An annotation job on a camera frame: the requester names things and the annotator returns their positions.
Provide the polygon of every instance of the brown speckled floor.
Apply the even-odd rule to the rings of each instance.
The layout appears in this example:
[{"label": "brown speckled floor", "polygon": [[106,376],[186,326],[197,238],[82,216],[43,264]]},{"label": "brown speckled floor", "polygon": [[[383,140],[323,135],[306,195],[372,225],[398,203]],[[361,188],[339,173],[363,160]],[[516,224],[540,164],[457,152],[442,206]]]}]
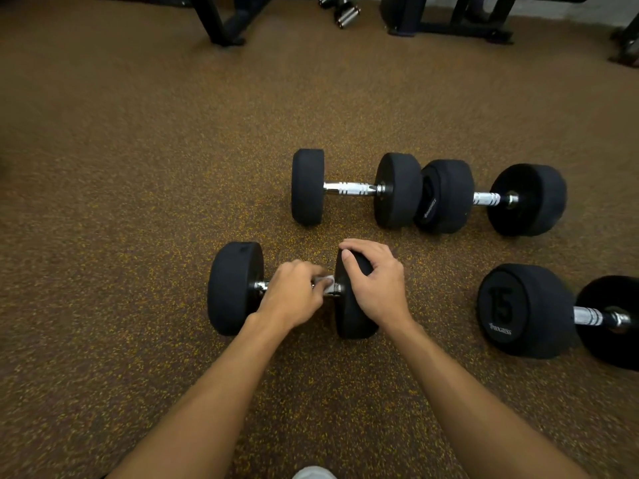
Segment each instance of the brown speckled floor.
[{"label": "brown speckled floor", "polygon": [[[315,2],[274,0],[230,50],[191,10],[0,6],[0,476],[91,478],[132,448],[228,344],[204,295],[225,242],[262,242],[269,274],[295,257],[332,268],[345,237],[387,242],[416,319],[589,472],[639,476],[636,373],[580,346],[499,354],[473,312],[504,261],[574,290],[639,274],[639,74],[606,62],[601,27],[513,20],[513,47],[403,39],[362,6],[340,31]],[[500,238],[480,209],[436,238],[381,230],[370,201],[338,197],[305,230],[289,209],[299,147],[354,181],[387,151],[464,158],[480,189],[512,163],[550,163],[568,210],[534,239]],[[320,314],[278,350],[229,476],[462,477],[389,341],[340,341]]]}]

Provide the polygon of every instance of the brand logo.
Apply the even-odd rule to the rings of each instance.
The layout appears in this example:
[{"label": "brand logo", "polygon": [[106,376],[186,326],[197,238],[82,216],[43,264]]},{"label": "brand logo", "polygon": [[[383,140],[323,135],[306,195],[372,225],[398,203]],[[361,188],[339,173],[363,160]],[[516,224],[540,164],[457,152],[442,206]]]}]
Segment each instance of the brand logo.
[{"label": "brand logo", "polygon": [[490,326],[490,329],[492,329],[493,331],[497,331],[498,333],[503,333],[508,336],[513,334],[511,330],[507,330],[506,328],[500,328],[499,326],[495,326],[492,322],[489,322],[488,325]]},{"label": "brand logo", "polygon": [[435,206],[436,203],[437,203],[437,199],[434,198],[433,201],[431,202],[431,204],[428,206],[428,209],[426,210],[426,213],[424,213],[424,219],[428,218],[428,214],[431,212],[431,210],[433,209],[433,207]]}]

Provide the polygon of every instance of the person's right arm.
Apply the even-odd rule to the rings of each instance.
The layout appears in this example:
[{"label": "person's right arm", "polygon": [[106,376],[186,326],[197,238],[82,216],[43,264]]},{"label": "person's right arm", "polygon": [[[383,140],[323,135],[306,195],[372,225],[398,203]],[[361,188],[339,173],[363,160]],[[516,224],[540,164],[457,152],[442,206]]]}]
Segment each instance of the person's right arm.
[{"label": "person's right arm", "polygon": [[[346,239],[340,244],[353,293],[408,363],[459,462],[471,479],[587,478],[544,435],[491,394],[446,354],[408,311],[404,268],[386,245]],[[363,253],[364,276],[349,251]]]}]

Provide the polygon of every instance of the white shoe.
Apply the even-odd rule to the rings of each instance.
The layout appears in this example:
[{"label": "white shoe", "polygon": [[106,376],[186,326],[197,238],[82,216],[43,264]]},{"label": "white shoe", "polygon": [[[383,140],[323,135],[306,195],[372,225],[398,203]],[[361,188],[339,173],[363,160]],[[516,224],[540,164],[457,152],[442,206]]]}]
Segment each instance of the white shoe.
[{"label": "white shoe", "polygon": [[304,467],[293,479],[337,479],[328,469],[319,466]]}]

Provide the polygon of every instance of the dumbbell weight plate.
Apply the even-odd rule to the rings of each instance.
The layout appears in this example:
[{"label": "dumbbell weight plate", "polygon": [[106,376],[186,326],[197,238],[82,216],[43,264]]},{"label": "dumbbell weight plate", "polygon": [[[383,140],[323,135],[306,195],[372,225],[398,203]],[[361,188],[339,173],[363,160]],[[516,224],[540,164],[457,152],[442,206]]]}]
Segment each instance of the dumbbell weight plate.
[{"label": "dumbbell weight plate", "polygon": [[324,208],[324,151],[299,149],[293,156],[291,212],[301,225],[319,225]]},{"label": "dumbbell weight plate", "polygon": [[[577,296],[576,306],[616,311],[639,319],[639,279],[605,276],[590,282]],[[603,326],[577,325],[583,345],[603,362],[639,371],[639,330],[613,331]]]},{"label": "dumbbell weight plate", "polygon": [[[353,255],[363,274],[369,275],[372,272],[372,265],[368,259],[359,252],[353,252]],[[344,268],[341,249],[337,253],[337,262],[335,263],[335,282],[342,286],[342,295],[335,298],[337,334],[340,338],[345,339],[370,338],[378,330],[378,326],[364,314],[362,308],[357,304],[351,288],[351,280]]]},{"label": "dumbbell weight plate", "polygon": [[452,234],[468,221],[475,182],[466,161],[435,160],[421,171],[422,198],[414,222],[420,230]]},{"label": "dumbbell weight plate", "polygon": [[386,153],[377,167],[375,184],[384,184],[386,192],[375,195],[375,220],[381,227],[396,229],[409,225],[422,195],[419,162],[412,154]]},{"label": "dumbbell weight plate", "polygon": [[240,332],[249,314],[260,307],[253,288],[264,280],[264,257],[257,242],[229,242],[220,249],[208,279],[208,318],[223,336]]},{"label": "dumbbell weight plate", "polygon": [[553,358],[574,336],[573,303],[550,270],[502,264],[479,287],[477,321],[486,338],[508,354]]},{"label": "dumbbell weight plate", "polygon": [[519,202],[488,207],[488,219],[495,230],[505,236],[536,236],[552,229],[565,210],[565,181],[555,168],[520,163],[506,168],[490,189],[506,195],[515,192]]}]

